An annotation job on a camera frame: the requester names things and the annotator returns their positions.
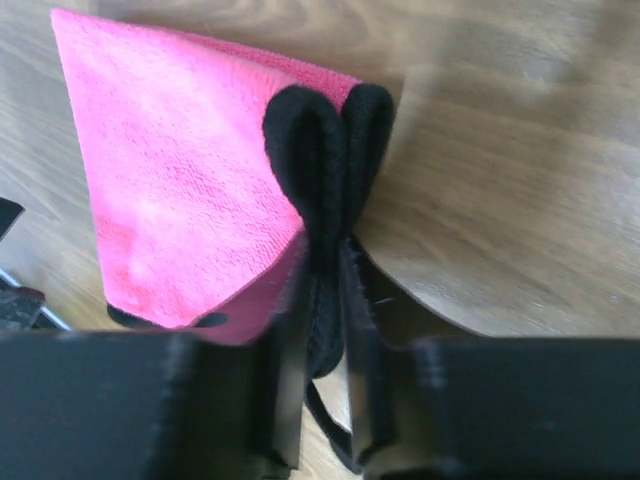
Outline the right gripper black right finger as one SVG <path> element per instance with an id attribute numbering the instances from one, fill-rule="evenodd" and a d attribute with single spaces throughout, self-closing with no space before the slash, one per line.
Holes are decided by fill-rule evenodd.
<path id="1" fill-rule="evenodd" d="M 632 339 L 426 336 L 378 328 L 374 268 L 340 250 L 351 453 L 368 479 L 635 479 L 639 344 Z"/>

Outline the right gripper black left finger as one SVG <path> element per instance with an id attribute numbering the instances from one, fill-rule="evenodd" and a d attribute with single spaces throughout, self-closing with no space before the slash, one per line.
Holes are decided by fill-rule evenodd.
<path id="1" fill-rule="evenodd" d="M 181 330 L 1 329 L 5 479 L 286 479 L 300 458 L 308 243 Z"/>

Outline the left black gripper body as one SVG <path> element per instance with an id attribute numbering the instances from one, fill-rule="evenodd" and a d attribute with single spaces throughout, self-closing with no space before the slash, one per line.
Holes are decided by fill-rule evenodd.
<path id="1" fill-rule="evenodd" d="M 71 327 L 46 306 L 46 297 L 41 291 L 22 285 L 1 270 L 1 329 L 71 330 Z"/>

